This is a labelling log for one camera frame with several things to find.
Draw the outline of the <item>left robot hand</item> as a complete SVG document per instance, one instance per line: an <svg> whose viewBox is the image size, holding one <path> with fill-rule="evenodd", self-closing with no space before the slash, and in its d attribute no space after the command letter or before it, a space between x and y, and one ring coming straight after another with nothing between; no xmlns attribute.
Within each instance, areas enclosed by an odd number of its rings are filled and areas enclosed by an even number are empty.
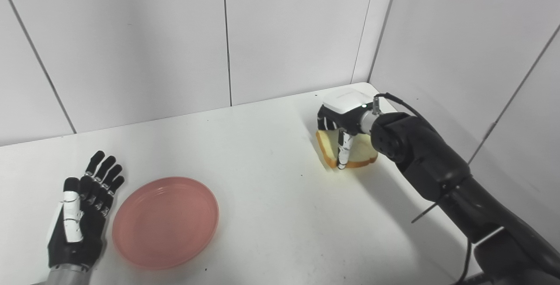
<svg viewBox="0 0 560 285"><path fill-rule="evenodd" d="M89 271L105 247L105 228L114 195L124 183L116 157L97 151L80 178L63 183L63 198L48 241L48 267Z"/></svg>

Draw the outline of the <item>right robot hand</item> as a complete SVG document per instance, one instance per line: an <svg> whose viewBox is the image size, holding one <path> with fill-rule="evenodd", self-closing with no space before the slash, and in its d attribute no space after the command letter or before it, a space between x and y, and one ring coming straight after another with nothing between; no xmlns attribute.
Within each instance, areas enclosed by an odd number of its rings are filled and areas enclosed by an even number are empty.
<svg viewBox="0 0 560 285"><path fill-rule="evenodd" d="M354 88L337 89L325 95L317 112L316 137L323 158L332 169L353 169L373 163L377 153L367 149L352 159L352 147L368 135L373 97Z"/></svg>

